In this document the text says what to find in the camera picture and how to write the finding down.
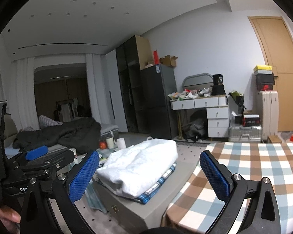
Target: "white quilt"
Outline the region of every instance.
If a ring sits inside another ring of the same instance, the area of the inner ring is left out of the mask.
[[[137,198],[178,158],[176,142],[153,139],[112,153],[96,174],[114,194]]]

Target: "blue gripper pad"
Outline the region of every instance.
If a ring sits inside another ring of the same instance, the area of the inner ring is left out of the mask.
[[[203,151],[200,155],[200,166],[217,195],[217,198],[227,202],[230,197],[230,185],[206,151]]]
[[[72,203],[81,199],[99,163],[99,153],[94,151],[70,182],[68,196]]]
[[[26,160],[29,160],[29,161],[33,161],[45,154],[48,153],[48,147],[47,146],[42,146],[42,147],[39,147],[37,149],[33,149],[29,152],[27,152],[25,158]]]

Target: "dark gray blanket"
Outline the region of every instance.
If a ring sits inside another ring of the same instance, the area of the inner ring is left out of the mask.
[[[30,151],[41,146],[51,147],[61,144],[75,148],[79,154],[85,154],[99,148],[101,125],[94,118],[82,118],[65,122],[60,126],[49,126],[42,130],[23,131],[17,134],[13,148]]]

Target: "curtain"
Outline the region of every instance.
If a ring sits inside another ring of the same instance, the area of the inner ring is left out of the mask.
[[[34,57],[12,64],[9,93],[10,112],[18,129],[39,129],[34,93]]]
[[[110,124],[100,54],[86,54],[87,81],[92,116],[99,123]]]

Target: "metal bolt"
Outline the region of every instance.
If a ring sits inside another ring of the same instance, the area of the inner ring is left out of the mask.
[[[36,179],[36,178],[32,178],[32,179],[30,180],[30,183],[31,183],[31,184],[35,184],[35,183],[36,183],[36,181],[37,181],[37,179]]]
[[[57,179],[58,180],[64,180],[66,178],[65,174],[60,174]]]
[[[263,178],[263,181],[266,183],[266,184],[269,184],[270,183],[270,180],[266,177]]]
[[[241,180],[242,178],[240,174],[234,174],[233,177],[235,180]]]

